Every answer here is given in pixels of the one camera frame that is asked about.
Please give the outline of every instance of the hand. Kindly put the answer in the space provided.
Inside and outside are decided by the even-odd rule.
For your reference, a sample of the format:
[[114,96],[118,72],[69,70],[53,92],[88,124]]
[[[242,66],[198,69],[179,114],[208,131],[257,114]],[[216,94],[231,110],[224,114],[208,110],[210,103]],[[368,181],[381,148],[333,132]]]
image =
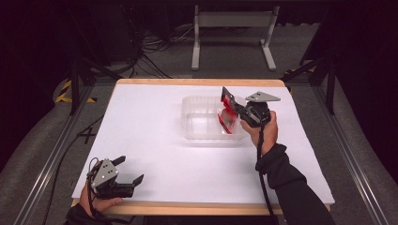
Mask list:
[[[85,212],[93,218],[93,215],[91,214],[91,210],[90,210],[90,204],[88,202],[87,189],[88,189],[87,182],[85,182],[85,185],[82,190],[82,194],[80,195],[79,204],[82,206],[82,208],[85,210]],[[103,212],[104,210],[123,202],[122,198],[114,198],[114,199],[109,199],[109,200],[102,200],[99,198],[95,198],[95,194],[93,192],[91,192],[91,198],[94,199],[93,207],[99,212]]]
[[[278,139],[278,124],[276,122],[276,112],[271,111],[269,113],[271,118],[270,121],[264,126],[264,142],[261,146],[261,156],[265,155]],[[250,127],[249,124],[244,120],[241,120],[240,124],[242,125],[243,129],[250,134],[254,146],[257,147],[260,127]]]

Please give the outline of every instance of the white paper sheet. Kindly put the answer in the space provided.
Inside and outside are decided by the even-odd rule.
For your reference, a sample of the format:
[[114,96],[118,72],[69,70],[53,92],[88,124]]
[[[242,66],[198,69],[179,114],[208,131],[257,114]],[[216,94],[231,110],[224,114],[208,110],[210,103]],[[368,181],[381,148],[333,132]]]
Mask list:
[[[323,203],[334,203],[293,99],[284,87],[226,86],[235,96],[257,91],[281,98],[268,103],[277,112],[278,143]],[[181,127],[181,101],[187,96],[220,96],[220,86],[118,84],[72,198],[78,199],[92,158],[115,159],[118,183],[144,174],[131,199],[168,203],[265,203],[256,150],[249,135],[238,142],[190,142]],[[272,203],[275,192],[268,189]]]

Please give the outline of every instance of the clear plastic container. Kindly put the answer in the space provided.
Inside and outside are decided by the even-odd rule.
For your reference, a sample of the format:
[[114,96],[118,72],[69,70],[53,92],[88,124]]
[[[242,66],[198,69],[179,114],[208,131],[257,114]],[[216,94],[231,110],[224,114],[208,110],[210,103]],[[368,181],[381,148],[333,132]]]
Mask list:
[[[236,97],[239,104],[245,104],[242,97]],[[238,118],[232,133],[225,131],[219,121],[219,114],[224,109],[221,97],[184,97],[182,99],[181,124],[185,138],[200,141],[240,140],[245,131]]]

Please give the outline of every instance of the white table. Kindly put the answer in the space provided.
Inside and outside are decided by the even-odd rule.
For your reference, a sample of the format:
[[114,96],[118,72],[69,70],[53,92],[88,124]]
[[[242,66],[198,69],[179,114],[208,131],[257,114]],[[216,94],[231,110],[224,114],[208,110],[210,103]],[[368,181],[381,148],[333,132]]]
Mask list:
[[[143,183],[130,199],[107,213],[123,215],[267,215],[249,135],[238,141],[192,142],[181,127],[181,101],[187,96],[221,96],[222,87],[236,97],[262,91],[281,98],[269,102],[278,115],[278,143],[287,146],[291,163],[308,180],[322,202],[334,203],[291,95],[277,80],[119,80],[98,136],[72,194],[84,186],[92,158],[115,159],[118,183],[141,174]],[[268,189],[275,214],[282,211]]]

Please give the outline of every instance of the metal stand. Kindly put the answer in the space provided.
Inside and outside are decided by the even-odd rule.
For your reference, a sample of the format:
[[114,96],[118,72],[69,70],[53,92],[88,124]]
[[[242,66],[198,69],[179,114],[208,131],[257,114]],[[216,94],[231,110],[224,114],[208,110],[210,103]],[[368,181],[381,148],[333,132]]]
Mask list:
[[84,86],[93,86],[96,78],[90,68],[96,68],[109,77],[118,80],[122,77],[111,70],[82,58],[78,41],[74,35],[73,16],[67,8],[49,5],[50,12],[58,27],[58,39],[70,61],[70,80],[72,88],[72,108],[70,115],[74,115],[80,105],[80,96]]
[[314,73],[311,75],[309,79],[309,83],[311,86],[319,86],[323,80],[328,76],[328,85],[327,85],[327,95],[326,95],[326,105],[329,109],[330,114],[334,114],[333,110],[333,98],[334,98],[334,84],[335,84],[335,76],[336,76],[336,58],[320,58],[317,60],[313,60],[312,62],[292,71],[287,70],[285,75],[281,78],[283,82],[289,82],[291,79],[297,77],[303,72],[315,68]]
[[275,70],[275,62],[269,50],[269,42],[278,17],[279,7],[274,7],[272,11],[257,12],[208,12],[199,11],[195,6],[194,31],[195,42],[193,44],[192,70],[199,69],[200,39],[199,27],[267,27],[267,36],[260,39],[261,48],[270,70]]

